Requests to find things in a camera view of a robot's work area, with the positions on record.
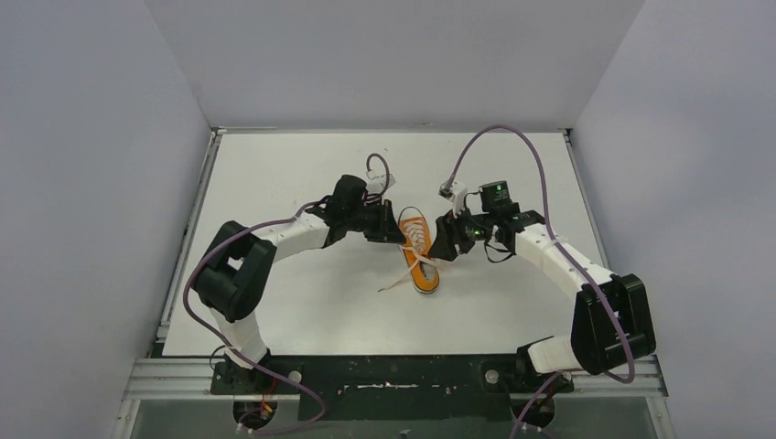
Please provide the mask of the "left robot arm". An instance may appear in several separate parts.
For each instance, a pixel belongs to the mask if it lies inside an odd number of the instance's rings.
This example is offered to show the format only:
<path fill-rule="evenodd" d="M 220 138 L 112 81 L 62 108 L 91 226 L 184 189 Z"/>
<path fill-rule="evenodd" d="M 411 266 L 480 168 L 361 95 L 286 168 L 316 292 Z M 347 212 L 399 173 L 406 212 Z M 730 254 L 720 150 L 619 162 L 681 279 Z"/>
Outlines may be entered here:
<path fill-rule="evenodd" d="M 365 179 L 343 175 L 332 194 L 303 205 L 289 219 L 267 221 L 251 228 L 224 223 L 187 280 L 217 324 L 206 328 L 227 347 L 236 365 L 235 379 L 257 391 L 271 376 L 264 343 L 254 314 L 276 262 L 295 254 L 322 250 L 358 232 L 369 242 L 404 242 L 390 200 L 390 174 L 370 171 Z"/>

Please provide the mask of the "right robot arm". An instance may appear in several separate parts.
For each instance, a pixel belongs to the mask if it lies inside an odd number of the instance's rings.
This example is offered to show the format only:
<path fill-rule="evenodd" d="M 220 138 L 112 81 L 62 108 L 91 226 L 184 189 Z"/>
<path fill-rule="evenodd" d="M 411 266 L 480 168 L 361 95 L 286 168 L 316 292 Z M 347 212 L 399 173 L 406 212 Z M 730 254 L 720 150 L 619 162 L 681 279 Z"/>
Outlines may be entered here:
<path fill-rule="evenodd" d="M 519 348 L 525 357 L 514 366 L 520 386 L 538 390 L 556 371 L 598 375 L 656 350 L 646 287 L 638 276 L 617 275 L 561 242 L 540 213 L 512 201 L 505 181 L 480 187 L 479 214 L 467 207 L 468 191 L 459 182 L 443 184 L 439 194 L 452 208 L 436 219 L 431 258 L 452 262 L 477 242 L 497 242 L 508 257 L 538 268 L 573 306 L 567 334 Z"/>

